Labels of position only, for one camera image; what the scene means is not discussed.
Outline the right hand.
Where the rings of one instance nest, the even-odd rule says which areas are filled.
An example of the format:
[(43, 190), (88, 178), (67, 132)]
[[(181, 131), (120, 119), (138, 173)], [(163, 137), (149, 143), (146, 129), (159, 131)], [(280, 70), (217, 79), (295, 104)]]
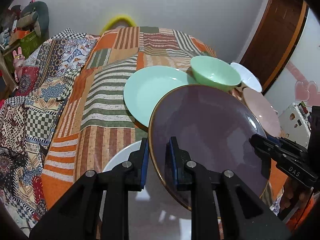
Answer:
[(284, 192), (280, 200), (280, 213), (286, 212), (291, 206), (292, 200), (299, 198), (299, 208), (297, 211), (304, 215), (310, 212), (313, 207), (313, 188), (307, 189), (304, 185), (295, 179), (287, 178), (284, 184)]

